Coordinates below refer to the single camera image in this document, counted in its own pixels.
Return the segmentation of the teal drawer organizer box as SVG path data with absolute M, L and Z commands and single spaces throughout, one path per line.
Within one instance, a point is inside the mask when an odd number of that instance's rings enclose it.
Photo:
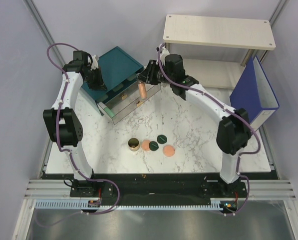
M 136 75 L 144 66 L 120 47 L 115 47 L 99 57 L 99 67 L 106 90 L 92 90 L 87 83 L 81 87 L 81 95 L 103 116 L 113 118 L 118 111 L 113 108 L 136 91 Z

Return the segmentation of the mint green tube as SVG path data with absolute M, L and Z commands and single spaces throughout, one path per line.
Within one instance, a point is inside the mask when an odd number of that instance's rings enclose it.
M 113 118 L 115 116 L 115 113 L 108 106 L 106 106 L 104 103 L 100 102 L 98 104 L 98 106 L 99 106 L 100 111 L 104 115 L 106 115 L 106 116 L 108 116 L 110 118 Z

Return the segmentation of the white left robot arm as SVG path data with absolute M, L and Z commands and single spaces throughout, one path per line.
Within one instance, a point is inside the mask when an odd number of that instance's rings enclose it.
M 93 181 L 83 147 L 83 127 L 74 109 L 80 88 L 86 83 L 93 90 L 105 91 L 98 57 L 82 50 L 73 52 L 73 59 L 61 68 L 62 84 L 56 101 L 43 111 L 43 119 L 50 140 L 65 153 L 73 169 L 70 181 L 71 197 L 99 197 L 100 187 Z

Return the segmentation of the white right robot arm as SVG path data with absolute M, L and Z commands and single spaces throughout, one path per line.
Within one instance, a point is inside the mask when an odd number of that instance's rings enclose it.
M 234 182 L 239 178 L 239 155 L 251 138 L 248 126 L 249 117 L 245 109 L 235 109 L 214 96 L 192 76 L 186 74 L 183 58 L 171 54 L 165 47 L 158 50 L 158 59 L 150 60 L 145 69 L 136 75 L 143 84 L 158 85 L 166 83 L 173 94 L 197 106 L 217 125 L 216 143 L 222 151 L 222 166 L 218 192 L 229 197 L 236 190 Z

